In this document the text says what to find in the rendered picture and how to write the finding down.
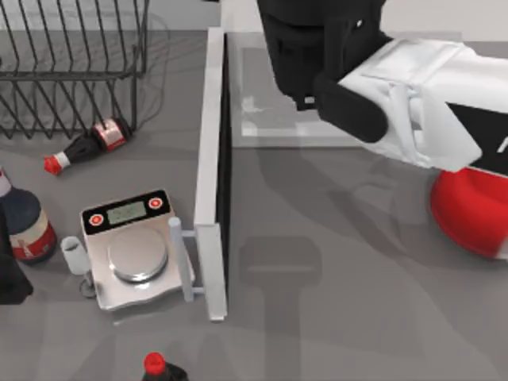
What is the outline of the grey cabinet door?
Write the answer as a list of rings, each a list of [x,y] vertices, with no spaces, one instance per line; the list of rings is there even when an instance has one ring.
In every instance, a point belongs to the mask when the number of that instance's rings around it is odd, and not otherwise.
[[[228,314],[231,156],[227,37],[213,27],[207,33],[194,230],[208,316],[215,322]]]

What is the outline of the silver kitchen scale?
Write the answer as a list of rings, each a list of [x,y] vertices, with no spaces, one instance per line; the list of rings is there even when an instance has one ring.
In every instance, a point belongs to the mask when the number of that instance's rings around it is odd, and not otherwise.
[[[101,310],[114,311],[182,291],[163,189],[92,206],[80,214]]]

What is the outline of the small dark cola bottle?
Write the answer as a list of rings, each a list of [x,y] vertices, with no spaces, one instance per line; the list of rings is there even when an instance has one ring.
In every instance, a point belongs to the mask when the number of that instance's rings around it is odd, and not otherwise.
[[[133,131],[123,117],[98,122],[83,135],[74,139],[63,151],[44,158],[44,170],[59,175],[72,164],[95,159],[127,143]]]

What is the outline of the dark bottle with red cap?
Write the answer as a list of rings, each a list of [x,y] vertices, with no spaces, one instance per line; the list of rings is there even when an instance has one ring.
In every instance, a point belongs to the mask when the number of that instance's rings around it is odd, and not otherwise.
[[[150,352],[144,358],[144,375],[141,381],[190,381],[181,367],[168,363],[159,352]]]

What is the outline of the red bowl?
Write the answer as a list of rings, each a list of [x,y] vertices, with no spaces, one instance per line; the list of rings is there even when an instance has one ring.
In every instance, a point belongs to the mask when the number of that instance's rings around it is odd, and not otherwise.
[[[441,231],[461,248],[508,261],[508,178],[473,169],[442,171],[429,202]]]

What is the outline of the large dark cola bottle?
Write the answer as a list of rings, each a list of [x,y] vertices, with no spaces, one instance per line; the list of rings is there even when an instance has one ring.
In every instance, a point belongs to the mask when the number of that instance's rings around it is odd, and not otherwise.
[[[2,166],[0,206],[5,213],[14,258],[29,265],[51,258],[57,237],[39,198],[12,185]]]

